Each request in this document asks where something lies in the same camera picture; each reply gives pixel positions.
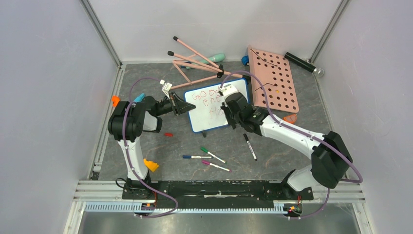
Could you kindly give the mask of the blue framed whiteboard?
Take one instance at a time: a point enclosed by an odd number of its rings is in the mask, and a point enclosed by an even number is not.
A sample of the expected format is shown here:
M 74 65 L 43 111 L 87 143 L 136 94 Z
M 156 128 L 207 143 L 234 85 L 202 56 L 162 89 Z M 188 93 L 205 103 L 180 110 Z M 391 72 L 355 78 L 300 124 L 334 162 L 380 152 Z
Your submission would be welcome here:
M 192 131 L 200 133 L 228 125 L 221 105 L 224 98 L 219 94 L 220 83 L 184 92 L 184 100 L 196 106 L 188 112 Z

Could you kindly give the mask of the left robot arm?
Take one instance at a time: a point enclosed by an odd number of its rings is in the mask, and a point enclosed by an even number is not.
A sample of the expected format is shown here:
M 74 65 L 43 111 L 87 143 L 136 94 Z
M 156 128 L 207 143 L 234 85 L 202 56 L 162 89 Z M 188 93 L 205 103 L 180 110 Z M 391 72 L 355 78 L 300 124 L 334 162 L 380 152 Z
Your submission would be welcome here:
M 161 115 L 173 113 L 178 116 L 195 108 L 194 104 L 184 101 L 175 92 L 162 100 L 147 96 L 139 102 L 118 102 L 109 119 L 108 131 L 120 145 L 127 164 L 127 178 L 122 186 L 123 199 L 145 199 L 154 194 L 142 153 L 142 133 L 160 132 Z

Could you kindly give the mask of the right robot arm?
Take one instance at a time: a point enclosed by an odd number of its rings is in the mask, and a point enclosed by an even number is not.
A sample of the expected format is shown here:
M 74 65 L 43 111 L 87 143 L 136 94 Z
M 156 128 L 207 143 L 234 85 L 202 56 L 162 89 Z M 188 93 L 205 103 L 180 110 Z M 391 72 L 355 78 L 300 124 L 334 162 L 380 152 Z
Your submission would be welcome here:
M 310 165 L 293 170 L 283 179 L 284 197 L 294 199 L 301 191 L 318 184 L 334 189 L 343 179 L 352 159 L 340 135 L 332 131 L 324 135 L 284 122 L 267 109 L 249 104 L 238 90 L 219 93 L 224 98 L 221 108 L 231 126 L 240 125 L 249 133 L 277 140 L 311 160 Z

